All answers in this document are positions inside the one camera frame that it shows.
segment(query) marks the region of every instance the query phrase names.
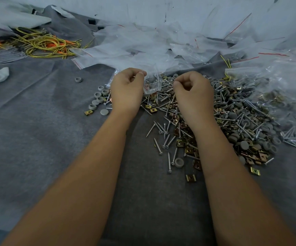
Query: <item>gray cloth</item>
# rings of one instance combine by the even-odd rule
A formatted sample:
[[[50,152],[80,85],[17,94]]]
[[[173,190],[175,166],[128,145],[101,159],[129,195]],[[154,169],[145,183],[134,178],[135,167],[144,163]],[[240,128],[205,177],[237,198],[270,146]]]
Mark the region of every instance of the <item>gray cloth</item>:
[[[104,107],[88,117],[83,112],[114,71],[104,65],[79,70],[70,60],[30,58],[7,66],[10,78],[0,83],[0,229],[5,230],[100,128],[106,117],[99,110]],[[222,72],[220,67],[212,63],[200,71]],[[75,77],[83,82],[76,83]],[[103,235],[106,245],[216,244],[203,174],[185,158],[183,169],[167,175],[166,151],[159,156],[153,143],[155,137],[162,144],[163,137],[154,130],[145,138],[153,120],[164,123],[162,116],[140,110],[127,133]],[[296,149],[282,145],[276,159],[259,169],[262,175],[254,178],[296,230]],[[196,174],[197,182],[187,183],[185,174]]]

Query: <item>pile of screws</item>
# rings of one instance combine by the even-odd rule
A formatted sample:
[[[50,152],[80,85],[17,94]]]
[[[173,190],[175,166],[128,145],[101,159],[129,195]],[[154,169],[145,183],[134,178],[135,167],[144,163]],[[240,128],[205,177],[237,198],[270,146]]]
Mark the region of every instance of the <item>pile of screws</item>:
[[[98,87],[98,92],[96,92],[94,94],[95,96],[95,99],[92,101],[92,104],[89,105],[89,110],[88,111],[85,111],[84,114],[86,116],[89,116],[91,114],[93,114],[94,110],[97,109],[98,105],[101,104],[101,103],[104,103],[104,105],[112,105],[111,102],[112,102],[112,99],[110,98],[110,90],[109,89],[105,89],[104,86],[99,86]],[[106,116],[109,114],[109,111],[108,110],[112,110],[113,108],[105,108],[103,110],[100,111],[100,114],[103,115],[103,116]]]
[[[197,143],[193,132],[184,121],[178,110],[175,93],[173,91],[173,77],[163,77],[162,90],[146,96],[142,99],[141,107],[152,115],[157,111],[165,112],[164,119],[168,122],[164,126],[154,121],[146,138],[156,127],[159,134],[164,136],[162,147],[154,138],[155,147],[159,155],[162,149],[169,149],[176,140],[176,148],[172,161],[168,152],[168,173],[172,173],[171,166],[183,167],[183,159],[177,158],[178,148],[184,148],[183,157],[193,159],[193,167],[201,171],[201,162]],[[260,171],[252,165],[267,165],[273,161],[272,157],[277,151],[277,145],[281,144],[283,137],[280,135],[279,124],[273,121],[265,111],[258,109],[253,103],[245,100],[245,93],[231,88],[227,82],[208,78],[214,87],[214,117],[223,133],[233,145],[242,164],[249,165],[252,174],[260,175]],[[195,175],[186,175],[188,182],[195,182]]]

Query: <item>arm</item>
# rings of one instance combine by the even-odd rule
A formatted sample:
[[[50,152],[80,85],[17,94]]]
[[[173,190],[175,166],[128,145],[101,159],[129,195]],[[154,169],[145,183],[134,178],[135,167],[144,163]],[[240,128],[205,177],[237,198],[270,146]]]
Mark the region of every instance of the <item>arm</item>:
[[[115,76],[113,111],[75,161],[10,232],[4,245],[96,245],[112,204],[126,130],[138,112],[146,72]]]
[[[187,72],[176,79],[174,90],[198,144],[217,243],[296,245],[296,237],[242,166],[216,123],[209,81],[197,72]]]

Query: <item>wall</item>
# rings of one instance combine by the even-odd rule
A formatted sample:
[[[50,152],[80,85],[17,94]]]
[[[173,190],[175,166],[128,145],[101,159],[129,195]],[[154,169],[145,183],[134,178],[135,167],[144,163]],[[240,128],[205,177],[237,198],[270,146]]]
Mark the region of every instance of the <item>wall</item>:
[[[46,7],[59,5],[89,17],[157,26],[178,21],[188,31],[223,38],[252,13],[261,40],[285,37],[296,30],[296,0],[15,0]],[[213,19],[205,22],[208,15]]]

